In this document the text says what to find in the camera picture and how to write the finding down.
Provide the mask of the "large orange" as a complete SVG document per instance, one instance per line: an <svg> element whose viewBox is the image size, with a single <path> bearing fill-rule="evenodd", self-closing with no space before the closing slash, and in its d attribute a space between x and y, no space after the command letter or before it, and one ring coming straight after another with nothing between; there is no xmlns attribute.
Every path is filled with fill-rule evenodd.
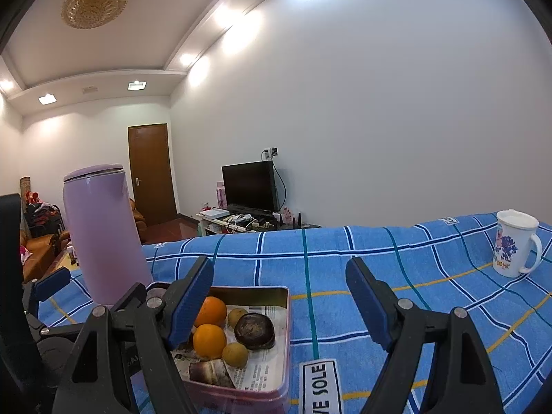
<svg viewBox="0 0 552 414"><path fill-rule="evenodd" d="M205 323L197 327L193 336L193 348L202 360L222 357L226 346L225 331L218 325Z"/></svg>

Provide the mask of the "tan striped small fruit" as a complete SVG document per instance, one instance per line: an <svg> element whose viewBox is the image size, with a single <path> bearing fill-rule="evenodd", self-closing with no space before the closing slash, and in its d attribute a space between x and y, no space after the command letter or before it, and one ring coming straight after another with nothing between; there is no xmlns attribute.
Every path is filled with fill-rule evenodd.
<svg viewBox="0 0 552 414"><path fill-rule="evenodd" d="M232 342L224 347L222 358L228 366L245 368L249 358L249 351L239 342Z"/></svg>

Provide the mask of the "small yellow-green fruit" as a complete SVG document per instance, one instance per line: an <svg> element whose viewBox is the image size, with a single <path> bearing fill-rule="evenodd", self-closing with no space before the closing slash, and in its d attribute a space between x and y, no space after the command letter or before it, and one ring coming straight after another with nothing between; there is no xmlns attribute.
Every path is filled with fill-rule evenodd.
<svg viewBox="0 0 552 414"><path fill-rule="evenodd" d="M231 328L235 328L235 326L237 325L239 319L241 317L243 317L244 315L246 315L248 313L248 311L243 308L243 307L236 307L236 308L233 308L233 310L231 310L228 314L227 314L227 324L231 327Z"/></svg>

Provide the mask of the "dark brown wrinkled fruit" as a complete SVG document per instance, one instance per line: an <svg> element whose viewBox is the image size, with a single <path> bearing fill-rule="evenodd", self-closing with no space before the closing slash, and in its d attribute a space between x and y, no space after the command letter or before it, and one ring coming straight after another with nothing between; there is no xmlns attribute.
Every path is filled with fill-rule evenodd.
<svg viewBox="0 0 552 414"><path fill-rule="evenodd" d="M269 317L259 313L247 313L234 327L235 339L249 351L269 349L275 343L275 329Z"/></svg>

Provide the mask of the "purple cylindrical kettle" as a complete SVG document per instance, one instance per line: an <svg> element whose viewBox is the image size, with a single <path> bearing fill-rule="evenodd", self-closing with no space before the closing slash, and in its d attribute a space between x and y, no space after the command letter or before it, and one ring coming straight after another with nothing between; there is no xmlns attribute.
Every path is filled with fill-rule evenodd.
<svg viewBox="0 0 552 414"><path fill-rule="evenodd" d="M113 306L134 284L152 283L123 166L90 166L66 175L63 206L92 300Z"/></svg>

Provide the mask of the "blue plaid cloth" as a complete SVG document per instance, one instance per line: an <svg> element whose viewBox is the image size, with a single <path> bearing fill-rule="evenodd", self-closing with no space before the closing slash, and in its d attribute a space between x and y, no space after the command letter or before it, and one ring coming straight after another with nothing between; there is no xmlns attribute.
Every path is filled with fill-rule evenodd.
<svg viewBox="0 0 552 414"><path fill-rule="evenodd" d="M264 234L205 236L146 245L157 281L182 278L200 255L213 258L217 286L284 286L291 295L291 404L299 403L299 367L337 363L343 408L357 413L385 361L356 308L345 267L360 257L376 278L418 307L463 307L485 345L504 409L520 413L551 371L551 261L505 278L492 266L492 213L412 227L345 226Z"/></svg>

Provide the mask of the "white tv stand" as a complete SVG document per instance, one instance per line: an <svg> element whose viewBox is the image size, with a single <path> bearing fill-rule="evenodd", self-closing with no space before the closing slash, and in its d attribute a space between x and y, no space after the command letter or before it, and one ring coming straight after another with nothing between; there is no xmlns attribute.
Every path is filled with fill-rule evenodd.
<svg viewBox="0 0 552 414"><path fill-rule="evenodd" d="M271 219L256 218L252 214L230 214L222 208L200 211L194 219L197 221L197 232L200 236L320 228L317 224L304 223L300 216L292 218L292 222L287 224L279 213Z"/></svg>

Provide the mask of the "pink metal tin tray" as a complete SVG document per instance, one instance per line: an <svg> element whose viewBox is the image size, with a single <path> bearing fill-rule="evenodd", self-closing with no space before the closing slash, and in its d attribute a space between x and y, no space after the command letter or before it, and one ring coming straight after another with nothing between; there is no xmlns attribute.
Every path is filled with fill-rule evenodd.
<svg viewBox="0 0 552 414"><path fill-rule="evenodd" d="M272 348L249 351L245 368L228 366L223 358L202 360L191 340L171 352L184 389L199 410L222 413L287 413L290 409L291 297L284 286L213 286L209 295L270 318L275 329ZM237 342L234 328L224 326L226 345Z"/></svg>

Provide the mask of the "white printed mug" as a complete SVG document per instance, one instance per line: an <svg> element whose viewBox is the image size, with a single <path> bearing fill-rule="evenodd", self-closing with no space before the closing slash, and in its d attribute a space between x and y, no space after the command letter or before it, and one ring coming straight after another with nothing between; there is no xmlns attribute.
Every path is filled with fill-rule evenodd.
<svg viewBox="0 0 552 414"><path fill-rule="evenodd" d="M536 235L539 221L514 209L497 214L493 268L505 278L531 274L543 259L543 244Z"/></svg>

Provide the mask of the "pink box beside television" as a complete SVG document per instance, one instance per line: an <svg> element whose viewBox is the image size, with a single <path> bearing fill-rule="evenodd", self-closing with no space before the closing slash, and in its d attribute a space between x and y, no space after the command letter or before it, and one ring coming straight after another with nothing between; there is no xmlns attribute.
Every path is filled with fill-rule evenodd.
<svg viewBox="0 0 552 414"><path fill-rule="evenodd" d="M227 209L226 189L222 181L218 181L216 184L216 196L218 207L222 209Z"/></svg>

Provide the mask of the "brown wooden door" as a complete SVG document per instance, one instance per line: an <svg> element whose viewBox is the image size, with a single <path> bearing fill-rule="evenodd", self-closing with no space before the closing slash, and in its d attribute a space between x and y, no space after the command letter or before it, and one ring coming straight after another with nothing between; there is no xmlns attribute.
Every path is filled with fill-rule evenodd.
<svg viewBox="0 0 552 414"><path fill-rule="evenodd" d="M129 126L128 149L134 199L147 225L176 219L167 124Z"/></svg>

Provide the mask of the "black television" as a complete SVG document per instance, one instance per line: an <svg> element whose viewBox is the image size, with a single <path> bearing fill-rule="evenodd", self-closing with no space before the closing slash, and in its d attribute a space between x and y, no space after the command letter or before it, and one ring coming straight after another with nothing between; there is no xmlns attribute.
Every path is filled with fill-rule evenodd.
<svg viewBox="0 0 552 414"><path fill-rule="evenodd" d="M244 162L222 167L226 204L235 211L273 212L278 195L272 162Z"/></svg>

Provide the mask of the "gold ceiling lamp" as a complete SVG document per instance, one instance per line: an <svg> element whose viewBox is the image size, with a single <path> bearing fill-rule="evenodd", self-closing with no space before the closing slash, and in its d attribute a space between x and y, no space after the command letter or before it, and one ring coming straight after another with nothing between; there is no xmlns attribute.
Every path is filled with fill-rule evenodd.
<svg viewBox="0 0 552 414"><path fill-rule="evenodd" d="M128 0L65 0L63 21L75 29L93 29L114 21L124 11Z"/></svg>

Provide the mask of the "wall power outlet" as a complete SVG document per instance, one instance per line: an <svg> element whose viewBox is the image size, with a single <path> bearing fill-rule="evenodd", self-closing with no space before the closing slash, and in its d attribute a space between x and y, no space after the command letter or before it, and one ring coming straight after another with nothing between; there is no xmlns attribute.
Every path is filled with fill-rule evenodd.
<svg viewBox="0 0 552 414"><path fill-rule="evenodd" d="M272 160L278 155L278 149L276 147L264 149L261 151L261 159L263 161Z"/></svg>

